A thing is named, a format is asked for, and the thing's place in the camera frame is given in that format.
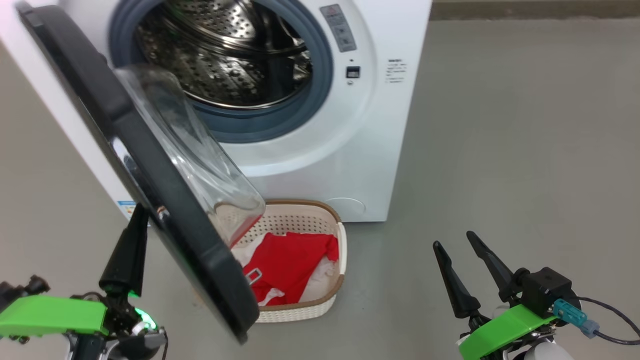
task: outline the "sticker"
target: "sticker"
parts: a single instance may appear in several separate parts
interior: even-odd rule
[[[406,77],[407,65],[402,59],[389,59],[387,62],[387,73],[385,83],[402,83]]]
[[[358,49],[356,46],[356,40],[353,38],[351,28],[347,22],[347,18],[344,17],[344,13],[340,8],[340,5],[334,4],[329,6],[323,6],[320,8],[320,12],[324,16],[326,23],[329,24],[333,37],[336,43],[338,43],[338,49],[341,53],[346,51],[354,51]]]
[[[133,211],[136,209],[135,201],[118,201],[118,206],[122,210],[124,216],[127,217],[127,220],[131,220],[131,216],[133,216]]]

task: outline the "stainless steel drum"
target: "stainless steel drum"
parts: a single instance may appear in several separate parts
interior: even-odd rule
[[[304,41],[249,0],[169,0],[138,28],[150,63],[174,73],[193,99],[232,109],[278,104],[312,76]]]

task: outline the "white plastic basket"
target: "white plastic basket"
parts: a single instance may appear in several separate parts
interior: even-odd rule
[[[244,235],[236,247],[245,247],[264,233],[284,235],[287,231],[335,235],[339,244],[337,267],[340,271],[333,272],[331,290],[322,298],[298,304],[261,306],[257,322],[291,322],[322,316],[335,302],[337,292],[344,281],[344,273],[347,270],[347,235],[335,210],[322,202],[267,201],[266,211],[260,221]]]

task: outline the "black cable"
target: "black cable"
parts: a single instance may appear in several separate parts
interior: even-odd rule
[[[620,344],[620,345],[640,345],[640,340],[621,340],[618,338],[613,338],[609,335],[602,334],[600,331],[593,331],[596,336],[602,338],[607,341],[611,341],[612,343]]]
[[[166,343],[164,343],[164,351],[162,353],[162,360],[166,360],[166,352],[169,350],[169,337],[165,334]]]
[[[588,297],[575,297],[575,298],[580,301],[592,302],[596,305],[604,307],[607,310],[611,310],[613,313],[618,315],[622,320],[624,320],[627,324],[629,324],[629,326],[631,326],[631,329],[633,329],[634,332],[636,332],[636,334],[640,337],[640,328],[627,315],[624,315],[622,311],[616,309],[611,305],[605,304],[602,301],[594,300]],[[612,336],[605,335],[598,330],[595,330],[593,333],[599,338],[610,341],[612,343],[616,343],[620,345],[640,345],[640,340],[622,340],[618,338],[613,338]]]

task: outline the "concrete floor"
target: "concrete floor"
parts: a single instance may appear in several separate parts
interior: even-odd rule
[[[459,359],[431,243],[440,240],[485,313],[497,289],[464,238],[477,231],[512,270],[551,266],[578,294],[640,321],[640,21],[430,24],[388,222],[350,224],[333,309],[256,325],[236,345],[150,237],[137,305],[165,325],[169,359]],[[15,65],[0,51],[0,279],[31,274],[53,295],[97,288],[125,225]],[[610,335],[632,338],[587,307]],[[640,349],[561,329],[578,360]],[[0,341],[0,359],[61,359],[61,338]]]

